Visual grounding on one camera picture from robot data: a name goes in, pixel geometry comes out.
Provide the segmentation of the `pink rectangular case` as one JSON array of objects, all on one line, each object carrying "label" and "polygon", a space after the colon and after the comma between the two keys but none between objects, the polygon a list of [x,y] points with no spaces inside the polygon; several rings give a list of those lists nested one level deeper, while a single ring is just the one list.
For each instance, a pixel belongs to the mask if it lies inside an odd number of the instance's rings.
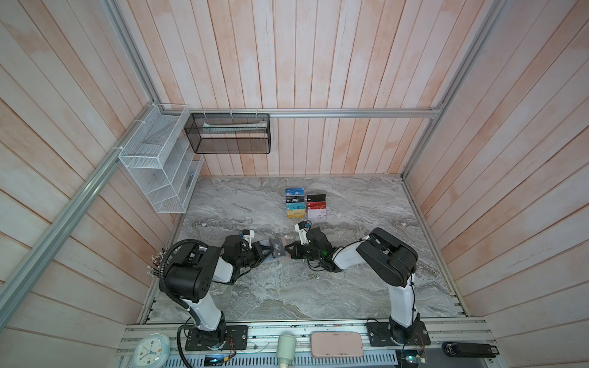
[{"label": "pink rectangular case", "polygon": [[315,358],[363,357],[362,337],[356,332],[314,332],[310,336]]}]

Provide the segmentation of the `black stapler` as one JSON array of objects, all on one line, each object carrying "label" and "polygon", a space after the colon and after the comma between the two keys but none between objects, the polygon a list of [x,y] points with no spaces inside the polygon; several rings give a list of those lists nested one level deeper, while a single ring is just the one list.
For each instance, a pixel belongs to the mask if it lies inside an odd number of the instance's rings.
[{"label": "black stapler", "polygon": [[444,354],[448,357],[495,358],[499,349],[487,343],[444,342]]}]

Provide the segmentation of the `white analog clock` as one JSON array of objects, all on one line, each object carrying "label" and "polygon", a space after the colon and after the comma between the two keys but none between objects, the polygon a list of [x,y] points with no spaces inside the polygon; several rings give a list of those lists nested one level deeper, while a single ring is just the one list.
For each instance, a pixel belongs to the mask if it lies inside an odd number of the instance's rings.
[{"label": "white analog clock", "polygon": [[170,339],[163,334],[152,334],[141,340],[133,352],[132,367],[161,368],[170,355]]}]

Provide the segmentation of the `gold credit card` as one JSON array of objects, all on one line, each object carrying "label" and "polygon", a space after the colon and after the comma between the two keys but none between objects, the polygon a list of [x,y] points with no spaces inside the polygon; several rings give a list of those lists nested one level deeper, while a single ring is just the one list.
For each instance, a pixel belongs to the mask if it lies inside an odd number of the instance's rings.
[{"label": "gold credit card", "polygon": [[304,219],[306,216],[305,208],[303,209],[287,209],[286,216],[288,219]]}]

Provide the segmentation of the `dark grey credit card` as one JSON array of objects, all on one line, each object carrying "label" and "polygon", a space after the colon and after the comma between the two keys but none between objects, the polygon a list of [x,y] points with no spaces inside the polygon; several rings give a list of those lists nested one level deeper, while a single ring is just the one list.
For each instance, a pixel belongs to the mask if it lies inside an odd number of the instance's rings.
[{"label": "dark grey credit card", "polygon": [[274,259],[280,259],[287,255],[287,251],[285,251],[285,239],[284,238],[274,238],[269,240],[269,244],[273,247],[272,256]]}]

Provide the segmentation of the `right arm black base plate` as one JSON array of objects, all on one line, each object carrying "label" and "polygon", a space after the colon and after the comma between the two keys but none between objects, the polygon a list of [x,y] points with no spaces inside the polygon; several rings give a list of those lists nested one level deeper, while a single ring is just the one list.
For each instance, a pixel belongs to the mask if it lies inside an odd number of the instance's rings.
[{"label": "right arm black base plate", "polygon": [[404,328],[393,320],[381,322],[374,318],[366,321],[366,328],[372,347],[390,347],[394,345],[429,346],[431,339],[425,323],[417,318],[413,325]]}]

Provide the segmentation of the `black credit card right column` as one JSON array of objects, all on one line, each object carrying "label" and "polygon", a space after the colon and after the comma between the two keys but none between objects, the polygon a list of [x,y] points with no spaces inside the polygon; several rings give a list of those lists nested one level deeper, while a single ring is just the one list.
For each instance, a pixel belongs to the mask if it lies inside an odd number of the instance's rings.
[{"label": "black credit card right column", "polygon": [[326,195],[324,193],[308,194],[307,195],[307,202],[326,202]]}]

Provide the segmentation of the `black credit card left column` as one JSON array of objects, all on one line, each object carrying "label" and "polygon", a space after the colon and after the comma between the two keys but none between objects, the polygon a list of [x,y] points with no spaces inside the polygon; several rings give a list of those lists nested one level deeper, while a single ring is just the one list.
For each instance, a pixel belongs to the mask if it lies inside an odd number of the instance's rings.
[{"label": "black credit card left column", "polygon": [[305,196],[286,196],[285,197],[285,202],[287,204],[290,204],[290,203],[304,203],[305,202]]}]

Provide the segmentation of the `black credit card column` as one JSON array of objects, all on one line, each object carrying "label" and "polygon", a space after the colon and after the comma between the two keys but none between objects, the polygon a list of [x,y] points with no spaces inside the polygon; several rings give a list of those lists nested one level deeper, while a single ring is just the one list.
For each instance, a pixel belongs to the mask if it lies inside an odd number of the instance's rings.
[{"label": "black credit card column", "polygon": [[326,202],[326,195],[324,193],[308,194],[307,195],[307,202]]},{"label": "black credit card column", "polygon": [[305,196],[286,196],[285,197],[285,202],[287,204],[290,204],[290,203],[304,203],[305,202]]}]

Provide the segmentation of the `bundle of coloured pens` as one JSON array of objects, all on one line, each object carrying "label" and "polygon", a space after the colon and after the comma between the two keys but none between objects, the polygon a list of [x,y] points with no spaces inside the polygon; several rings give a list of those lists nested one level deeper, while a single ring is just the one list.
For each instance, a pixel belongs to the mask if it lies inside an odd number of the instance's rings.
[{"label": "bundle of coloured pens", "polygon": [[158,253],[153,255],[150,259],[150,264],[147,265],[147,274],[152,278],[158,278],[160,276],[160,267],[162,265],[162,260],[165,255],[165,248],[162,248]]}]

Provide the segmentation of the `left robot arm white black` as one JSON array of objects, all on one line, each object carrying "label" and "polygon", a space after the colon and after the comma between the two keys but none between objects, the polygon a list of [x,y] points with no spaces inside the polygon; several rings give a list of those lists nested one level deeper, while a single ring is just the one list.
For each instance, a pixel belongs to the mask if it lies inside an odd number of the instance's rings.
[{"label": "left robot arm white black", "polygon": [[234,285],[272,253],[270,245],[252,242],[245,233],[227,236],[219,247],[185,239],[168,248],[158,270],[159,287],[194,320],[188,337],[210,350],[224,345],[225,316],[213,301],[211,284]]}]

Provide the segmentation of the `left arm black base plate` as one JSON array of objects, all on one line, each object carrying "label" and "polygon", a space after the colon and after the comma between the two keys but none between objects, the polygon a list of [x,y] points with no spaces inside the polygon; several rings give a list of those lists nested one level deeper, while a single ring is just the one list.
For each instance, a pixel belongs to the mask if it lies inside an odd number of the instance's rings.
[{"label": "left arm black base plate", "polygon": [[198,328],[189,328],[185,343],[186,351],[243,351],[247,348],[248,326],[229,325],[224,331],[219,328],[216,331],[202,331]]}]

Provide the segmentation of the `black mesh basket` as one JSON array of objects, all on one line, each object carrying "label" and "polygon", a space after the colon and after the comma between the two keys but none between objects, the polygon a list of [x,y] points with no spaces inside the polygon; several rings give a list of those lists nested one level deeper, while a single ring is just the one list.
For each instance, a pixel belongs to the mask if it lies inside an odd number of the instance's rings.
[{"label": "black mesh basket", "polygon": [[197,154],[269,154],[270,118],[265,113],[192,113],[184,127]]}]

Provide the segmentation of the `white light bulb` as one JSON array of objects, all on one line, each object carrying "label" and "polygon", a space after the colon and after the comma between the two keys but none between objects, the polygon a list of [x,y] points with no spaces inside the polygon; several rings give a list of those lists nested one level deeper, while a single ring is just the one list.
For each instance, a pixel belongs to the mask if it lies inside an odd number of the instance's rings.
[{"label": "white light bulb", "polygon": [[291,334],[282,334],[278,339],[276,356],[279,368],[290,368],[295,360],[297,340]]}]

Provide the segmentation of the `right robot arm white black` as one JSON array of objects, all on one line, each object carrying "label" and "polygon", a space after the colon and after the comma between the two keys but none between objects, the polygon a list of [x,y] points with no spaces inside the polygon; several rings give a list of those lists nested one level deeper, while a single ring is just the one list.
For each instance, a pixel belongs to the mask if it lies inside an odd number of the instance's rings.
[{"label": "right robot arm white black", "polygon": [[391,302],[388,329],[393,341],[407,344],[420,323],[415,307],[414,274],[419,256],[408,244],[382,228],[349,245],[335,248],[319,227],[297,224],[299,240],[285,246],[292,259],[304,259],[313,271],[339,273],[368,265],[388,285]]}]

